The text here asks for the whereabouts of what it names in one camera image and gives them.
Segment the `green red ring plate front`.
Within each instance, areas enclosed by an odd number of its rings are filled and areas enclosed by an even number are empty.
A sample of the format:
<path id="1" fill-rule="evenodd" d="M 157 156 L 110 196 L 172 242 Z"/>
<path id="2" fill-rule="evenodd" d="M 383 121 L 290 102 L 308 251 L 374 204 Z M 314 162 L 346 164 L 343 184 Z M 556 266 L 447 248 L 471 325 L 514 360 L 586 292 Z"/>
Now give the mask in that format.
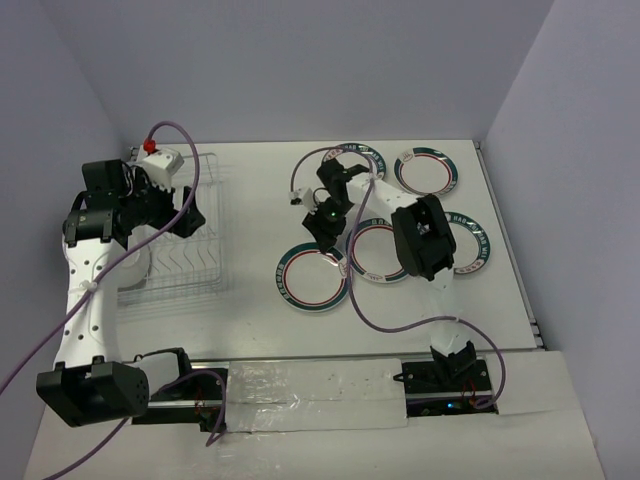
<path id="1" fill-rule="evenodd" d="M 305 313 L 335 308 L 347 296 L 347 261 L 335 247 L 322 253 L 315 242 L 295 245 L 275 269 L 275 284 L 288 306 Z"/>

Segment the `green red ring plate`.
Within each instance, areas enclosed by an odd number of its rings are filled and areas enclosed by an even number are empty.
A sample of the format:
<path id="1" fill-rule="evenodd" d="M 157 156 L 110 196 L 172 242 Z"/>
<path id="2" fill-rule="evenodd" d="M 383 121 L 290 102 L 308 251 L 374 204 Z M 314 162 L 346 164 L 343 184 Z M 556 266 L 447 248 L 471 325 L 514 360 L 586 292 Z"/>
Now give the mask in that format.
<path id="1" fill-rule="evenodd" d="M 459 180 L 457 166 L 449 156 L 424 146 L 401 153 L 394 162 L 393 173 L 405 191 L 418 196 L 447 195 Z"/>
<path id="2" fill-rule="evenodd" d="M 335 247 L 322 253 L 315 242 L 295 245 L 275 269 L 275 284 L 288 306 L 305 313 L 335 308 L 347 296 L 347 261 Z"/>
<path id="3" fill-rule="evenodd" d="M 358 224 L 352 257 L 352 269 L 367 281 L 391 284 L 408 276 L 396 256 L 392 226 L 383 218 Z"/>

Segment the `orange sunburst plate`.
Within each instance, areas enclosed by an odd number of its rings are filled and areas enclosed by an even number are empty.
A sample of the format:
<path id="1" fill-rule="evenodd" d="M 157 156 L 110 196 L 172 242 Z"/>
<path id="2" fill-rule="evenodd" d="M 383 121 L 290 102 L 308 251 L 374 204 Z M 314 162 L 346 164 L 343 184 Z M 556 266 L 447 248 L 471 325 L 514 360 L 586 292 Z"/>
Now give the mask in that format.
<path id="1" fill-rule="evenodd" d="M 117 268 L 118 288 L 131 289 L 140 284 L 147 276 L 151 257 L 147 246 L 125 259 Z"/>

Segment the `green rim lettered plate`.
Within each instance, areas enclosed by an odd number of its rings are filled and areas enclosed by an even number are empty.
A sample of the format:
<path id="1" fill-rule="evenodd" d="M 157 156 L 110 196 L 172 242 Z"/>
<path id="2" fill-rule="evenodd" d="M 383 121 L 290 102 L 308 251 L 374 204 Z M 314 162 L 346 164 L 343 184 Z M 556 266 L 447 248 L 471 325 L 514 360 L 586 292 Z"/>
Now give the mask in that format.
<path id="1" fill-rule="evenodd" d="M 371 170 L 377 179 L 383 180 L 387 174 L 387 166 L 383 156 L 373 147 L 357 142 L 338 144 L 336 148 L 324 154 L 322 162 L 336 159 L 345 169 L 355 165 L 363 165 Z"/>

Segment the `green red ring plate back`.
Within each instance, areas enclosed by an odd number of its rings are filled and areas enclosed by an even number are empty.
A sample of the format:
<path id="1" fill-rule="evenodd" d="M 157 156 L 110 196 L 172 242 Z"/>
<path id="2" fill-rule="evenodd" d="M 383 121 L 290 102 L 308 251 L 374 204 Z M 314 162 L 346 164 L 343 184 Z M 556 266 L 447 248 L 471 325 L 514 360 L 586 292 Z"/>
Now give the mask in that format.
<path id="1" fill-rule="evenodd" d="M 457 166 L 449 156 L 424 146 L 401 153 L 394 162 L 393 173 L 405 191 L 418 196 L 447 195 L 459 180 Z"/>

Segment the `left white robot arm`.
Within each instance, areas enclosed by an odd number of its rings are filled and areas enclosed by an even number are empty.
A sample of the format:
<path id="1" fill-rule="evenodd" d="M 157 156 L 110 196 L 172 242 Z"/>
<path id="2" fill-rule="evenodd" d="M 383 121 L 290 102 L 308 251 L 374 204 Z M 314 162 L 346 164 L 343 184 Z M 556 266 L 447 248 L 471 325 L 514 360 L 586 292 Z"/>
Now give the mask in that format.
<path id="1" fill-rule="evenodd" d="M 63 223 L 67 317 L 54 366 L 36 379 L 38 396 L 70 427 L 140 417 L 160 388 L 177 399 L 194 390 L 196 375 L 183 349 L 125 361 L 116 332 L 118 292 L 143 277 L 124 263 L 151 242 L 130 245 L 134 230 L 149 226 L 158 236 L 188 238 L 205 223 L 194 185 L 184 188 L 182 207 L 174 206 L 172 179 L 183 163 L 180 154 L 160 150 L 132 164 L 82 167 L 85 189 Z"/>

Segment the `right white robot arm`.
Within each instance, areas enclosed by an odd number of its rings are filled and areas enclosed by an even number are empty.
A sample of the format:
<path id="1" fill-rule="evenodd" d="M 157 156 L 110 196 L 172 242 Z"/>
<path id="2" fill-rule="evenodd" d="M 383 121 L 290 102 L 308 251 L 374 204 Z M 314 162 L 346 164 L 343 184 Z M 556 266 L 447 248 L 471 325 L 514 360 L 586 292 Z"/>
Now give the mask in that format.
<path id="1" fill-rule="evenodd" d="M 346 228 L 346 215 L 353 207 L 358 208 L 356 224 L 369 209 L 390 223 L 401 269 L 411 277 L 428 282 L 438 294 L 449 290 L 457 245 L 436 195 L 408 194 L 377 179 L 364 165 L 346 168 L 336 158 L 323 162 L 316 175 L 328 197 L 308 208 L 302 225 L 311 233 L 321 253 L 335 246 Z M 439 315 L 400 327 L 374 324 L 366 318 L 353 291 L 355 244 L 356 234 L 351 233 L 346 247 L 346 279 L 356 315 L 369 328 L 385 334 L 403 333 L 431 324 L 433 377 L 444 390 L 459 389 L 469 379 L 469 370 L 476 362 L 475 346 L 464 332 L 469 323 L 455 316 Z"/>

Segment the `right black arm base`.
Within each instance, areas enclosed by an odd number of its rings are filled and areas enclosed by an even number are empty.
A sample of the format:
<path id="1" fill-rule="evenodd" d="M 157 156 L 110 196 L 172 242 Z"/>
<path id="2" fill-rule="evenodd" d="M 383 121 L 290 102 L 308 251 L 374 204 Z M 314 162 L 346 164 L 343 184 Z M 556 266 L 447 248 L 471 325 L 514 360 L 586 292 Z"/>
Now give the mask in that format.
<path id="1" fill-rule="evenodd" d="M 484 360 L 461 377 L 440 382 L 434 361 L 403 361 L 393 380 L 403 385 L 409 418 L 498 413 L 495 405 L 479 408 L 478 402 L 492 397 L 492 383 Z"/>

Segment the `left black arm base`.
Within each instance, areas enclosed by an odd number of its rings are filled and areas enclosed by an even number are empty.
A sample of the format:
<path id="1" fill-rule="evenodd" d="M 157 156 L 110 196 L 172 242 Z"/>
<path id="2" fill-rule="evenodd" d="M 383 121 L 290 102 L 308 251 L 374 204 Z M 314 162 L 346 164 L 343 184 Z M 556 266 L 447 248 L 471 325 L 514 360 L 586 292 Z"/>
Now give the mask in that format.
<path id="1" fill-rule="evenodd" d="M 221 432 L 225 428 L 221 408 L 227 373 L 225 367 L 192 370 L 188 379 L 155 393 L 146 413 L 134 418 L 132 424 L 193 424 L 203 433 Z"/>

